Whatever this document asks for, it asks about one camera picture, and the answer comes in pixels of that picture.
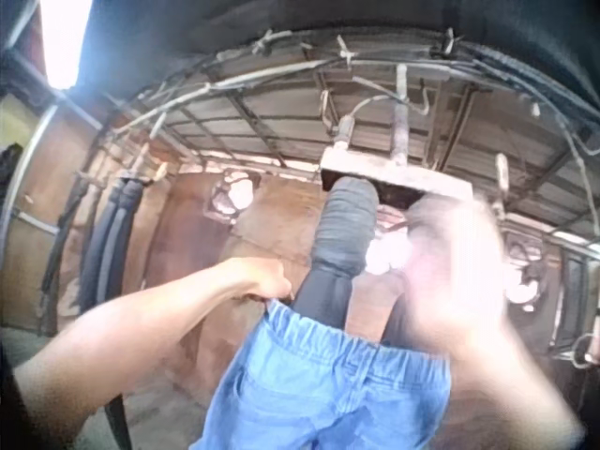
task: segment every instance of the fluorescent light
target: fluorescent light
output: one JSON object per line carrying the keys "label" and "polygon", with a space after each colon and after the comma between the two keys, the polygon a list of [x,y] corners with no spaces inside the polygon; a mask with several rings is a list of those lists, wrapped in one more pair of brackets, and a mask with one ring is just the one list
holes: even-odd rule
{"label": "fluorescent light", "polygon": [[77,82],[92,1],[40,1],[46,74],[54,89],[69,89]]}

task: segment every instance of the metal rail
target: metal rail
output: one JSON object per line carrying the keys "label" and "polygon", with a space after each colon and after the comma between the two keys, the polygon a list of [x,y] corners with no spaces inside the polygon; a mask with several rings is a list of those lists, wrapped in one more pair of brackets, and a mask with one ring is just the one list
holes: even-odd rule
{"label": "metal rail", "polygon": [[8,185],[7,189],[7,196],[4,200],[4,204],[2,205],[2,215],[0,216],[0,270],[2,270],[4,267],[4,259],[7,252],[8,229],[10,227],[10,220],[12,219],[12,211],[15,206],[15,202],[17,201],[17,195],[21,189],[21,184],[23,183],[23,179],[29,170],[31,160],[33,159],[36,151],[39,149],[39,144],[45,136],[46,131],[48,131],[50,123],[56,116],[59,108],[59,103],[55,102],[49,106],[41,116],[39,122],[37,123],[36,131],[34,131],[29,143],[23,150],[21,157],[19,158],[19,162],[17,163],[15,172],[12,174],[12,178],[10,179],[10,184]]}
{"label": "metal rail", "polygon": [[[169,111],[171,109],[175,109],[180,105],[185,105],[191,101],[197,101],[200,98],[205,98],[214,94],[223,94],[224,91],[228,90],[239,90],[243,87],[252,87],[253,83],[258,83],[260,81],[269,80],[271,78],[288,75],[295,72],[301,72],[305,70],[312,70],[315,68],[319,68],[325,64],[330,63],[329,60],[314,60],[314,61],[305,61],[301,63],[291,63],[277,67],[264,68],[261,70],[256,70],[253,72],[244,73],[242,75],[236,75],[234,77],[221,80],[219,82],[210,83],[207,82],[205,85],[196,89],[195,91],[189,92],[180,96],[178,98],[174,98],[173,100],[167,101],[160,106],[157,106],[153,110],[146,112],[136,119],[132,120],[128,124],[116,128],[113,132],[116,135],[121,135],[128,131],[128,129],[139,125],[142,122],[145,122],[155,115],[160,113],[164,113],[165,111]],[[369,60],[369,59],[353,59],[353,66],[396,66],[398,62],[389,61],[389,60]],[[510,90],[508,86],[505,84],[491,81],[485,77],[477,76],[477,74],[467,73],[464,68],[458,69],[454,68],[451,65],[443,64],[442,62],[429,63],[429,62],[403,62],[409,68],[425,68],[430,70],[437,70],[447,74],[448,76],[456,77],[461,80],[465,80],[468,82],[477,82],[481,85],[493,87],[495,89],[502,90]]]}

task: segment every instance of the hanging strap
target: hanging strap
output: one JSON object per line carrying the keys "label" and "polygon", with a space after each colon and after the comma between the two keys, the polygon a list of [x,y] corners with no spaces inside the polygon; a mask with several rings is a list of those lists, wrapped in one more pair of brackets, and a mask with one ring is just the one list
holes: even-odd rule
{"label": "hanging strap", "polygon": [[58,303],[58,274],[63,261],[63,252],[68,233],[77,214],[83,197],[87,194],[89,182],[78,178],[74,189],[71,190],[67,199],[67,206],[63,214],[58,218],[58,233],[54,237],[46,270],[41,280],[41,298],[39,300],[40,317],[37,324],[37,333],[45,329],[49,334],[55,335],[58,331],[56,305]]}

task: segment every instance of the metal bar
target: metal bar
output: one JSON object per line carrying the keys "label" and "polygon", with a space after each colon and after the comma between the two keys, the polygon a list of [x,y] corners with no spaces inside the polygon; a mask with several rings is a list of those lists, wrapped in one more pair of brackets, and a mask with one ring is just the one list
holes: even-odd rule
{"label": "metal bar", "polygon": [[213,157],[213,156],[207,156],[207,155],[202,155],[202,158],[207,162],[215,162],[215,163],[227,166],[227,167],[233,167],[233,168],[239,167],[239,168],[245,168],[245,169],[255,169],[255,170],[259,170],[259,171],[265,171],[265,172],[273,173],[273,174],[292,175],[292,176],[296,176],[299,178],[305,178],[307,181],[310,181],[310,182],[313,182],[312,180],[315,178],[315,176],[314,176],[315,172],[303,171],[300,169],[293,169],[290,167],[285,168],[285,167],[281,167],[281,166],[276,166],[274,164],[247,161],[244,159],[232,160],[232,159],[227,159],[225,157]]}
{"label": "metal bar", "polygon": [[431,129],[427,135],[427,143],[423,153],[423,167],[433,167],[435,154],[438,150],[440,137],[442,136],[442,115],[448,108],[448,100],[450,99],[448,91],[448,82],[438,83],[438,95],[435,98],[435,108],[431,115]]}
{"label": "metal bar", "polygon": [[554,244],[554,245],[562,247],[562,248],[567,248],[567,249],[577,253],[578,255],[587,256],[588,258],[592,258],[597,261],[600,261],[600,253],[598,253],[597,251],[591,250],[590,248],[579,246],[577,244],[567,241],[566,239],[562,239],[561,237],[541,232],[540,230],[536,230],[533,227],[523,225],[522,223],[517,223],[517,222],[511,221],[511,220],[508,220],[504,223],[505,223],[505,225],[502,226],[503,229],[515,230],[517,232],[526,233],[528,235],[538,237],[545,242],[549,242],[550,244]]}
{"label": "metal bar", "polygon": [[27,0],[25,5],[22,7],[21,13],[19,14],[19,17],[17,18],[15,23],[12,25],[12,29],[10,30],[10,33],[7,36],[7,40],[5,40],[4,46],[2,47],[2,54],[4,54],[4,52],[12,49],[15,46],[15,44],[21,37],[23,30],[25,29],[29,21],[31,21],[31,18],[38,9],[38,3],[39,0]]}
{"label": "metal bar", "polygon": [[[396,66],[396,93],[400,98],[408,98],[406,70],[404,64]],[[402,166],[406,166],[409,161],[409,131],[409,107],[395,101],[390,158]]]}
{"label": "metal bar", "polygon": [[460,105],[458,106],[457,117],[452,126],[452,131],[450,132],[448,145],[446,146],[443,155],[440,157],[439,164],[437,164],[437,169],[440,172],[445,170],[448,164],[448,159],[450,159],[452,152],[454,152],[454,149],[460,140],[460,136],[467,125],[467,120],[471,114],[471,108],[473,107],[473,101],[475,100],[476,93],[477,88],[473,84],[469,84],[465,89],[465,94],[460,102]]}
{"label": "metal bar", "polygon": [[266,148],[269,149],[275,158],[281,164],[281,167],[288,167],[285,163],[285,159],[279,153],[278,146],[273,142],[272,139],[269,139],[269,135],[272,135],[273,131],[271,131],[262,121],[261,119],[250,110],[250,108],[244,103],[238,95],[236,94],[228,94],[225,97],[231,102],[235,110],[242,116],[242,118],[250,125],[252,130],[257,134],[261,141],[264,142]]}
{"label": "metal bar", "polygon": [[[584,128],[580,131],[581,139],[587,141],[592,136],[591,131],[588,128]],[[552,162],[547,166],[543,173],[539,176],[535,177],[532,181],[530,181],[516,196],[515,199],[511,200],[506,208],[510,209],[515,207],[517,203],[521,200],[527,198],[532,193],[534,193],[537,189],[539,189],[542,185],[544,185],[550,178],[552,178],[556,172],[564,167],[564,165],[571,160],[573,154],[569,148],[563,150],[558,156],[556,156]]]}
{"label": "metal bar", "polygon": [[158,120],[156,121],[156,123],[152,127],[152,130],[150,131],[150,134],[148,135],[148,140],[143,143],[142,150],[140,150],[140,154],[133,161],[133,165],[131,166],[132,173],[137,174],[142,168],[143,160],[146,157],[148,151],[150,150],[150,142],[156,138],[156,136],[160,132],[160,129],[162,128],[162,125],[165,123],[166,118],[167,112],[164,112],[158,117]]}
{"label": "metal bar", "polygon": [[219,136],[215,135],[215,133],[208,129],[208,127],[205,124],[198,120],[198,117],[192,114],[185,107],[180,108],[179,111],[181,112],[181,114],[187,117],[196,127],[198,127],[202,131],[202,133],[208,136],[208,138],[215,144],[216,147],[222,149],[225,153],[227,153],[229,156],[235,159],[235,154],[233,153],[232,149],[229,148],[227,144],[219,138]]}
{"label": "metal bar", "polygon": [[[104,97],[107,98],[116,107],[119,107],[119,108],[121,107],[122,102],[120,102],[116,98],[112,97],[111,95],[104,94]],[[137,120],[136,118],[139,118],[143,115],[141,112],[132,108],[131,106],[127,107],[127,113],[134,117],[133,121]],[[161,139],[164,139],[166,143],[171,145],[183,157],[190,158],[191,160],[197,159],[197,157],[193,153],[191,153],[191,150],[189,150],[189,148],[188,148],[188,145],[191,144],[191,142],[186,140],[183,136],[179,135],[179,133],[177,133],[174,129],[165,127],[158,132],[158,136],[160,136]]]}
{"label": "metal bar", "polygon": [[[595,208],[596,208],[596,210],[600,209],[600,203],[598,203],[595,206]],[[592,211],[590,211],[590,208],[587,208],[585,211],[582,211],[577,216],[573,217],[571,220],[563,223],[562,225],[559,225],[556,229],[552,230],[552,232],[550,232],[550,234],[561,232],[563,230],[568,230],[569,228],[571,228],[576,223],[580,222],[584,218],[588,218],[591,215],[592,215]]]}
{"label": "metal bar", "polygon": [[[303,48],[302,54],[304,55],[304,57],[307,61],[310,60],[310,51],[309,50]],[[313,73],[313,78],[315,80],[315,84],[317,84],[317,89],[319,89],[319,91],[320,91],[319,94],[322,91],[329,91],[329,97],[327,98],[326,108],[331,116],[331,120],[333,121],[334,125],[337,125],[339,123],[339,112],[338,112],[338,109],[336,108],[336,104],[334,103],[334,100],[332,97],[333,93],[330,91],[329,87],[327,86],[327,81],[325,80],[325,76],[323,75],[323,72],[318,69],[315,70]]]}
{"label": "metal bar", "polygon": [[[216,83],[212,83],[212,84],[207,83],[203,87],[201,87],[193,92],[184,94],[183,96],[174,98],[173,100],[170,100],[168,102],[163,103],[160,106],[157,106],[153,110],[150,110],[149,112],[146,112],[146,113],[140,115],[139,117],[132,120],[128,124],[126,124],[120,128],[116,128],[113,132],[116,133],[117,135],[121,135],[121,134],[127,132],[128,129],[135,127],[136,125],[138,125],[142,122],[145,122],[148,119],[151,119],[155,115],[158,115],[160,113],[163,113],[165,111],[173,109],[179,105],[189,103],[190,101],[198,100],[199,98],[202,98],[202,97],[207,97],[209,95],[213,95],[213,94],[219,93],[219,92],[222,94],[223,91],[226,91],[228,89],[231,89],[231,90],[240,89],[249,83],[254,83],[254,82],[257,82],[262,79],[268,79],[268,78],[276,77],[279,75],[294,73],[294,72],[297,72],[300,70],[310,70],[310,69],[317,68],[318,66],[321,66],[321,65],[327,64],[327,63],[329,63],[329,61],[324,60],[324,59],[319,59],[319,60],[315,60],[315,61],[306,61],[303,63],[292,63],[292,64],[287,64],[287,65],[278,66],[278,67],[270,67],[270,68],[265,68],[265,69],[261,69],[261,70],[256,70],[254,72],[237,75],[235,77],[231,77],[226,80],[221,80],[220,82],[216,82]],[[395,66],[396,64],[397,63],[395,63],[395,62],[385,61],[385,60],[361,60],[361,59],[352,60],[352,65],[354,67],[358,67],[358,66]],[[501,84],[498,82],[491,82],[489,79],[480,77],[480,76],[479,77],[475,76],[475,74],[467,74],[464,69],[458,70],[458,69],[455,69],[455,68],[452,68],[449,66],[445,66],[443,64],[429,63],[429,62],[421,62],[421,63],[405,62],[404,64],[406,64],[410,68],[427,68],[430,70],[437,70],[437,71],[443,72],[445,74],[448,74],[448,76],[456,77],[461,80],[466,80],[469,82],[479,83],[481,85],[492,87],[495,89],[496,88],[502,89],[503,91],[511,90],[509,87],[507,87],[504,84]]]}
{"label": "metal bar", "polygon": [[12,174],[12,178],[8,184],[7,196],[4,200],[4,204],[2,205],[2,215],[0,216],[0,270],[2,270],[4,267],[4,259],[7,251],[8,228],[10,226],[12,209],[15,206],[19,189],[21,188],[23,179],[27,174],[31,160],[38,150],[39,143],[41,143],[42,138],[46,134],[46,131],[48,130],[50,123],[56,116],[58,110],[59,104],[53,103],[41,116],[39,122],[37,123],[36,131],[23,150],[21,157],[19,158],[19,162],[17,163],[17,167],[15,168],[15,172]]}
{"label": "metal bar", "polygon": [[79,115],[81,119],[87,122],[95,129],[102,129],[102,124],[92,115],[88,114],[83,108],[73,102],[68,96],[66,96],[62,91],[58,91],[53,89],[48,85],[46,79],[42,74],[38,72],[38,69],[27,61],[24,57],[22,57],[18,52],[8,52],[7,53],[12,60],[19,65],[25,72],[27,72],[32,78],[34,78],[38,83],[40,83],[44,89],[50,92],[54,98],[60,100],[62,104],[68,106],[74,113]]}
{"label": "metal bar", "polygon": [[51,225],[50,223],[42,222],[38,218],[30,216],[23,211],[19,211],[15,218],[22,220],[25,223],[28,223],[32,227],[36,227],[38,230],[42,230],[45,233],[51,234],[52,236],[56,236],[58,234],[58,227],[55,225]]}

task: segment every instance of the corrugated metal roof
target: corrugated metal roof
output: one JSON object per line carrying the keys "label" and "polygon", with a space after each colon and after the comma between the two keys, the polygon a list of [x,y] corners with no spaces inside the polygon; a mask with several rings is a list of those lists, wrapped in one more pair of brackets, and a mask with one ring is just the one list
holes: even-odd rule
{"label": "corrugated metal roof", "polygon": [[[214,79],[216,73],[222,79],[305,60],[306,56],[297,48],[274,49],[269,57],[250,55],[231,63],[224,62],[212,77]],[[339,116],[351,111],[362,99],[376,94],[352,82],[353,75],[395,89],[396,74],[392,64],[355,66],[352,72],[343,65],[337,65],[324,67],[320,72],[321,83],[330,90]],[[205,75],[195,75],[187,81],[191,87],[184,87],[180,92],[191,92],[207,80]],[[444,76],[427,67],[409,67],[411,101],[417,104],[422,101],[420,86],[423,83],[431,105],[426,116],[416,112],[409,115],[410,156],[413,161],[418,163],[423,157],[434,129],[432,112],[436,108],[440,85],[446,90],[448,101],[435,117],[435,125],[440,130],[438,153],[448,145],[459,105],[468,86],[473,86],[472,82],[447,74]],[[239,105],[234,104],[238,100],[216,93],[216,97],[186,106],[191,119],[181,112],[171,112],[167,128],[176,131],[200,155],[209,150],[227,150],[273,158],[273,149],[276,149],[284,158],[318,163],[323,149],[332,140],[319,117],[321,89],[318,83],[314,73],[305,71],[251,88],[243,96],[235,94],[256,116],[249,120],[240,113]],[[552,226],[567,224],[567,229],[592,237],[593,227],[586,218],[589,205],[580,172],[570,156],[565,154],[569,151],[568,146],[549,109],[542,105],[541,115],[534,117],[531,102],[516,92],[491,89],[483,84],[475,84],[474,88],[477,92],[471,111],[457,146],[448,159],[446,171],[471,181],[476,190],[493,195],[496,190],[494,158],[496,154],[504,153],[510,164],[512,211]],[[146,101],[143,106],[152,108],[159,102],[160,98],[157,98]],[[374,102],[363,108],[356,116],[352,147],[382,155],[389,152],[392,110],[391,101]],[[219,148],[213,137],[205,136],[195,121],[202,122],[225,148]],[[553,163],[563,155],[566,156],[562,167],[549,173]],[[597,205],[600,205],[600,173],[588,168],[588,175]]]}

